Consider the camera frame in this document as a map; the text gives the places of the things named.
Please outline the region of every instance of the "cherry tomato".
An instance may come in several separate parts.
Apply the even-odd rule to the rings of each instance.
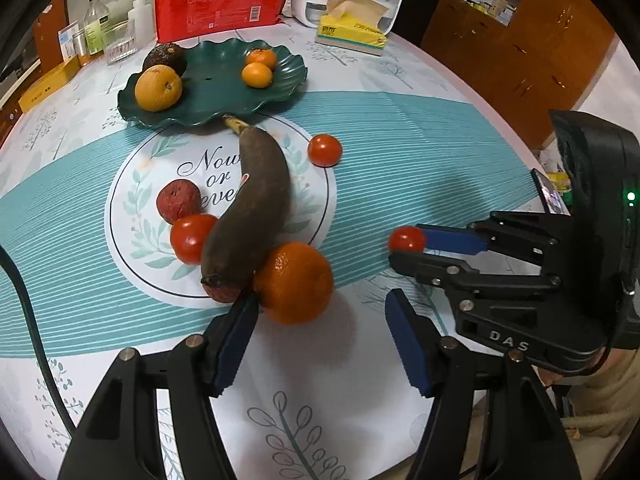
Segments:
[[[427,237],[422,229],[405,225],[395,229],[389,237],[389,251],[414,251],[421,253],[427,246]]]
[[[213,215],[189,215],[174,222],[169,233],[171,247],[178,259],[187,265],[199,265],[204,240],[218,221]]]
[[[340,162],[342,145],[334,136],[320,134],[314,136],[306,147],[306,154],[314,166],[330,168]]]

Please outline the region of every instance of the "yellow tissue box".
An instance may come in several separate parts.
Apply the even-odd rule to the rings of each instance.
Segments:
[[[361,22],[348,12],[337,19],[325,14],[320,18],[316,43],[381,56],[386,45],[386,36],[379,29]]]
[[[32,84],[22,95],[18,104],[23,113],[27,113],[36,104],[44,101],[53,92],[60,90],[71,81],[80,70],[78,56],[73,56],[69,61],[60,63],[49,70],[44,76]]]

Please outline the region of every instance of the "plastic bottle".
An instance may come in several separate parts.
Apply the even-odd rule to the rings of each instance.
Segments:
[[[136,48],[148,45],[156,36],[153,6],[146,0],[134,0],[133,9],[129,11],[129,22],[134,23],[136,31]]]
[[[100,0],[89,0],[84,16],[84,36],[90,56],[104,50],[104,31],[109,28],[109,9]]]

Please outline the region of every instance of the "green plate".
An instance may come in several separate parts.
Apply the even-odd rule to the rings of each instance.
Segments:
[[[246,55],[254,48],[272,48],[278,57],[273,83],[268,88],[249,88],[240,77]],[[306,81],[302,56],[294,56],[287,47],[272,47],[262,40],[203,41],[185,49],[185,54],[188,65],[182,76],[180,100],[162,112],[145,112],[134,95],[141,74],[132,74],[127,86],[118,92],[118,111],[124,120],[151,128],[172,123],[199,126],[223,114],[247,115],[265,103],[286,101]]]

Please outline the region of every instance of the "blue gripper pad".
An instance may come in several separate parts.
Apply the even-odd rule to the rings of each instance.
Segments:
[[[429,377],[427,356],[422,350],[411,322],[402,310],[400,301],[407,298],[401,289],[395,288],[386,295],[385,319],[391,330],[391,335],[396,343],[398,354],[402,360],[402,366],[411,386],[418,388],[424,397],[431,396],[433,382]]]
[[[220,394],[236,380],[244,351],[249,344],[257,321],[258,303],[255,295],[252,295],[229,331],[218,354],[218,373],[214,380],[214,387]]]
[[[418,224],[427,237],[427,248],[458,254],[478,254],[486,251],[486,242],[473,231],[439,228]]]

